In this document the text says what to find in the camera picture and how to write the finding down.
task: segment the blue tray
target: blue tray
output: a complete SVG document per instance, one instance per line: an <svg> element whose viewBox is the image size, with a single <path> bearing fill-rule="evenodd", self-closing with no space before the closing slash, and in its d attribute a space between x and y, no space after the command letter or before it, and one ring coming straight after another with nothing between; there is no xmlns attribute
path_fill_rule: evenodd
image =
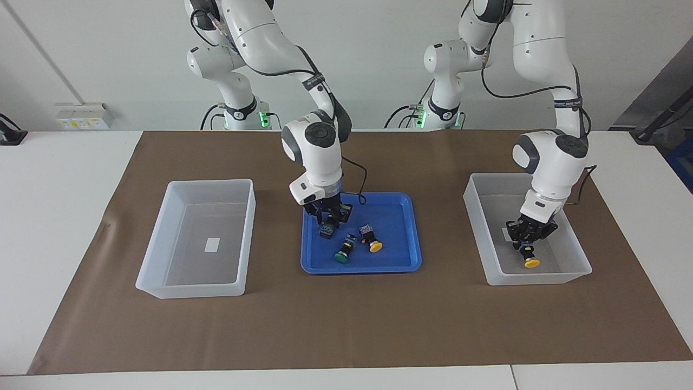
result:
<svg viewBox="0 0 693 390"><path fill-rule="evenodd" d="M366 205L358 204L356 195L343 194L342 202L353 205L348 223L335 230L332 239L319 236L315 217L304 212L301 267L314 275L341 273L405 273L421 267L419 234L416 232L412 199L400 192L370 192ZM365 224L373 227L383 249L370 253L368 247L357 242L349 255L349 262L335 260L348 233L360 237L358 228Z"/></svg>

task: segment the white label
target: white label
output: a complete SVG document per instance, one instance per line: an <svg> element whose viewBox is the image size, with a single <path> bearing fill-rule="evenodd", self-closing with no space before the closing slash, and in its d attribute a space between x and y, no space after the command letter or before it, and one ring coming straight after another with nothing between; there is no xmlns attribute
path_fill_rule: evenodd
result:
<svg viewBox="0 0 693 390"><path fill-rule="evenodd" d="M508 228L502 228L500 230L503 232L503 237L505 237L505 241L507 241L507 242L513 241L513 239L510 238L510 235L508 234Z"/></svg>
<svg viewBox="0 0 693 390"><path fill-rule="evenodd" d="M204 246L205 253L216 253L219 250L219 241L221 238L210 237L207 239L207 245Z"/></svg>

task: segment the table surface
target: table surface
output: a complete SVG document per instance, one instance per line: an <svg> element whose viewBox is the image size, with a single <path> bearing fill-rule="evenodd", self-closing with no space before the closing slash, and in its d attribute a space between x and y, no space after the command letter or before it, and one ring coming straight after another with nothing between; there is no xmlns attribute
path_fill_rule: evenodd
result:
<svg viewBox="0 0 693 390"><path fill-rule="evenodd" d="M91 242L140 132L32 133L0 150L2 389L652 389L689 388L693 362L22 376ZM657 150L594 132L593 179L689 346L693 195Z"/></svg>

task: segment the white plastic bin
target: white plastic bin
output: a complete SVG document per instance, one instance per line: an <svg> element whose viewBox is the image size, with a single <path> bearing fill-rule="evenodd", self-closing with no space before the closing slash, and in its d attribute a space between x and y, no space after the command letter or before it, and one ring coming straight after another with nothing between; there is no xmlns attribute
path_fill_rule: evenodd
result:
<svg viewBox="0 0 693 390"><path fill-rule="evenodd" d="M556 285L592 273L592 267L561 210L559 228L534 244L541 265L525 268L522 255L503 233L506 221L520 216L532 177L525 173L474 173L464 192L486 281L492 286Z"/></svg>
<svg viewBox="0 0 693 390"><path fill-rule="evenodd" d="M164 299L243 295L254 217L252 180L169 183L135 287Z"/></svg>

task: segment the yellow cap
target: yellow cap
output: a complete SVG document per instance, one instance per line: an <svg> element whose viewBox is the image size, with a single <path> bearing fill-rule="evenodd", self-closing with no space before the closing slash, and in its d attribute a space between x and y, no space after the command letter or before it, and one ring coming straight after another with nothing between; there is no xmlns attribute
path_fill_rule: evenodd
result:
<svg viewBox="0 0 693 390"><path fill-rule="evenodd" d="M371 243L371 253L378 252L380 249L383 249L383 245L380 243L380 241L373 241Z"/></svg>
<svg viewBox="0 0 693 390"><path fill-rule="evenodd" d="M539 264L541 264L539 259L532 257L532 258L529 258L525 261L525 268L535 268L535 267L538 267Z"/></svg>

